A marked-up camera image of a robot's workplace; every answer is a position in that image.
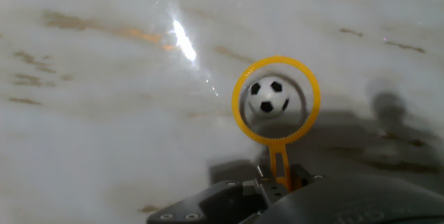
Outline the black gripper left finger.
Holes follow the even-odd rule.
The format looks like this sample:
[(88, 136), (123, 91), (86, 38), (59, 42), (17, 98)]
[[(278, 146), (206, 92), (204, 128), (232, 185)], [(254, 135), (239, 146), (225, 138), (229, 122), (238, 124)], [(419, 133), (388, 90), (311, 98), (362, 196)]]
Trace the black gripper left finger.
[(270, 168), (257, 167), (258, 176), (244, 182), (224, 180), (206, 190), (156, 211), (146, 224), (254, 223), (266, 210), (289, 194), (286, 178)]

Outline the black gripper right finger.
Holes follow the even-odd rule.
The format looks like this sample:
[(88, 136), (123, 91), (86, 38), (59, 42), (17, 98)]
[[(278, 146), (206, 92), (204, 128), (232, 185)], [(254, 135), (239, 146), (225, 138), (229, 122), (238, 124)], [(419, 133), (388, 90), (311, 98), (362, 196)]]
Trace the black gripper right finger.
[(292, 164), (290, 166), (290, 177), (291, 189), (298, 190), (325, 176), (321, 174), (311, 174), (300, 164)]

